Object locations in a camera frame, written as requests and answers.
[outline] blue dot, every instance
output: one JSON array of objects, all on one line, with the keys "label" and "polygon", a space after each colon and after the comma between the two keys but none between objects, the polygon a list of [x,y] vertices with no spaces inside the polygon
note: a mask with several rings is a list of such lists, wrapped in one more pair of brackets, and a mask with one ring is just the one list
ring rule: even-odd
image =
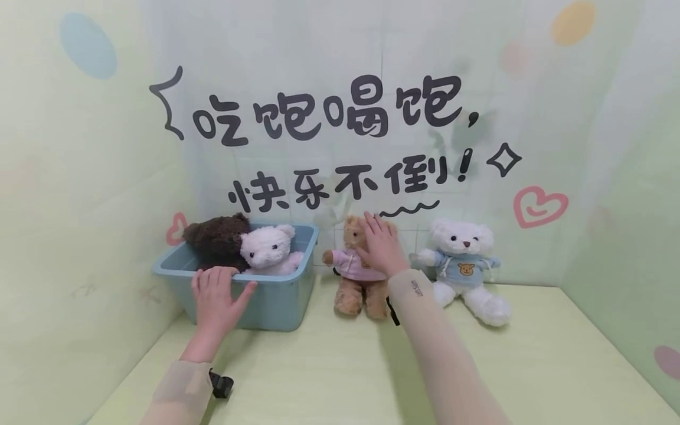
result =
[{"label": "blue dot", "polygon": [[69,13],[59,24],[61,46],[84,73],[106,80],[116,73],[116,49],[104,30],[87,15]]}]

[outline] blue hoodie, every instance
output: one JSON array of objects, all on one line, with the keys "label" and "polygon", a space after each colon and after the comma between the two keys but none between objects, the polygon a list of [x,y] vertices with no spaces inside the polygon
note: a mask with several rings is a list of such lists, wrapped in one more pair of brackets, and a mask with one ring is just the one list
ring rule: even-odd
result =
[{"label": "blue hoodie", "polygon": [[451,284],[476,288],[484,283],[483,270],[500,267],[500,259],[480,254],[448,254],[435,251],[437,277]]}]

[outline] bear face print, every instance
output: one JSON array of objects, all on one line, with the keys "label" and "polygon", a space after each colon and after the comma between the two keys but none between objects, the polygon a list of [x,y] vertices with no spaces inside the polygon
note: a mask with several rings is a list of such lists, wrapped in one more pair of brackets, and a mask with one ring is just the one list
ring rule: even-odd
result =
[{"label": "bear face print", "polygon": [[460,269],[460,274],[469,277],[475,272],[475,265],[469,262],[459,262],[458,268]]}]

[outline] light brown teddy bear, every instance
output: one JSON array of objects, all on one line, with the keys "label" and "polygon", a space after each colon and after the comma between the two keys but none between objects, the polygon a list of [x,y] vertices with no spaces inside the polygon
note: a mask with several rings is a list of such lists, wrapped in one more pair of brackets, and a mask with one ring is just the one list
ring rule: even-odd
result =
[{"label": "light brown teddy bear", "polygon": [[335,267],[340,273],[340,287],[335,294],[335,309],[348,316],[357,316],[364,305],[366,296],[366,313],[376,320],[384,320],[388,316],[387,309],[387,277],[366,264],[356,252],[357,247],[368,251],[366,235],[359,225],[356,216],[348,216],[345,220],[344,250],[327,250],[322,261],[329,267]]}]

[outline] drawstring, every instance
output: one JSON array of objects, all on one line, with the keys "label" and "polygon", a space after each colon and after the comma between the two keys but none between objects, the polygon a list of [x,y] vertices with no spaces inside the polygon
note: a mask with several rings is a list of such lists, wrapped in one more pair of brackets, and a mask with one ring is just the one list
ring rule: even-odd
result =
[{"label": "drawstring", "polygon": [[352,261],[354,261],[354,254],[350,255],[350,261],[347,262],[347,267],[345,268],[345,273],[350,272],[350,267],[352,267]]},{"label": "drawstring", "polygon": [[441,277],[446,277],[446,269],[449,268],[449,263],[451,262],[451,260],[453,260],[453,258],[451,257],[446,258],[446,261],[444,262],[444,267],[442,268],[440,273]]},{"label": "drawstring", "polygon": [[486,260],[486,258],[482,258],[482,261],[486,263],[486,267],[489,268],[489,274],[491,275],[491,279],[489,282],[494,283],[494,270],[491,268],[491,263]]}]

